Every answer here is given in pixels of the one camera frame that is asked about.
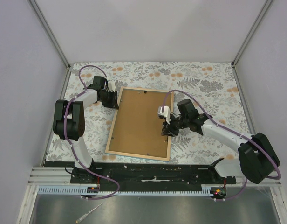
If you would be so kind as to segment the blue picture frame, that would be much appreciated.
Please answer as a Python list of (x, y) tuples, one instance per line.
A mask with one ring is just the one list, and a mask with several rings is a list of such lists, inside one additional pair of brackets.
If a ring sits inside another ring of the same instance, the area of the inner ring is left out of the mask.
[(173, 110), (174, 95), (165, 90), (122, 87), (105, 152), (120, 156), (169, 161), (171, 138), (162, 136), (158, 109)]

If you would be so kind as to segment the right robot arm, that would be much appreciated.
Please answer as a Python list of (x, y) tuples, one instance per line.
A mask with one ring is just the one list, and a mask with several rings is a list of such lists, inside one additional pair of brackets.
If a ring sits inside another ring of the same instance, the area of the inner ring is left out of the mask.
[(271, 179), (280, 161), (267, 136), (262, 133), (244, 135), (215, 122), (211, 115), (199, 113), (190, 99), (178, 102), (180, 114), (175, 115), (168, 106), (158, 109), (158, 116), (164, 119), (162, 136), (175, 137), (181, 129), (190, 129), (202, 136), (213, 138), (237, 152), (238, 159), (218, 159), (210, 165), (208, 179), (217, 184), (229, 176), (244, 176), (259, 184)]

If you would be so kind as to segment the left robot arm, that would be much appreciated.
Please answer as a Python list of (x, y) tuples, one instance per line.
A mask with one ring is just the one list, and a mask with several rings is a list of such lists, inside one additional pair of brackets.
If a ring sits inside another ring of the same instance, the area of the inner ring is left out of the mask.
[(57, 100), (55, 103), (53, 132), (60, 139), (67, 141), (75, 167), (83, 168), (81, 178), (86, 183), (93, 183), (97, 172), (90, 168), (93, 159), (83, 138), (86, 127), (84, 110), (97, 102), (102, 103), (105, 108), (119, 109), (114, 81), (95, 76), (93, 83), (70, 101)]

